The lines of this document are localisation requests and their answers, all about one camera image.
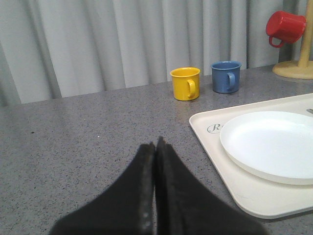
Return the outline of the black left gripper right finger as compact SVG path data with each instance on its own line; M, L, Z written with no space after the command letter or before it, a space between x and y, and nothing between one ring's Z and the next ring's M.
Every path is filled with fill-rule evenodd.
M264 234L260 223L205 188L163 138L158 139L156 147L155 173L157 234Z

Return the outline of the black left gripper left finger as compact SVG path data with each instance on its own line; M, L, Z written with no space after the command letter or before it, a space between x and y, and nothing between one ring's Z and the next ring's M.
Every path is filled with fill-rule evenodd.
M142 144L119 178L97 198L61 218L52 235L151 235L155 146Z

